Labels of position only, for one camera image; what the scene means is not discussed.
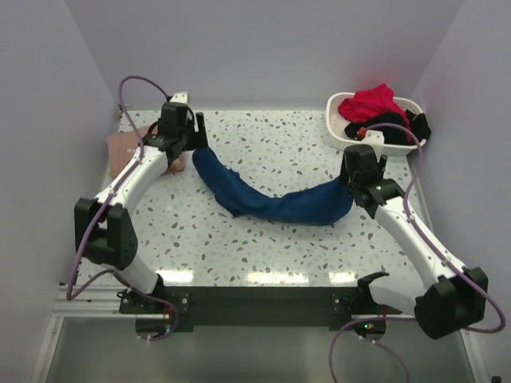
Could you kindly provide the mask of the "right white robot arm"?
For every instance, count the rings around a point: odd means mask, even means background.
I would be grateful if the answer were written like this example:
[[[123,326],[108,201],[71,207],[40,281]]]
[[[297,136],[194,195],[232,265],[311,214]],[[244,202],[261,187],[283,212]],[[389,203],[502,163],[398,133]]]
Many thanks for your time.
[[[412,314],[432,339],[481,321],[487,275],[479,267],[469,269],[439,242],[403,199],[402,188],[385,178],[384,164],[371,146],[352,145],[343,153],[340,179],[356,205],[401,247],[420,285],[411,289],[404,282],[392,282],[385,272],[368,275],[358,281],[363,289],[355,295],[357,307],[367,314],[383,305]]]

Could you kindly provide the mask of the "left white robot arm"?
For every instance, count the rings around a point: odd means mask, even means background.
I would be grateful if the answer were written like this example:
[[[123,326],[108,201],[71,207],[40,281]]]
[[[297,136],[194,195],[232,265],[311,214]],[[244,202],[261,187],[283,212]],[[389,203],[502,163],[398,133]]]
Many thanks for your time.
[[[136,132],[138,147],[112,183],[94,198],[79,199],[73,209],[76,258],[73,273],[82,258],[106,268],[133,290],[137,303],[148,313],[160,311],[165,293],[157,272],[138,254],[138,239],[131,214],[153,182],[167,172],[178,157],[208,146],[203,113],[182,102],[166,102],[160,118],[147,134]]]

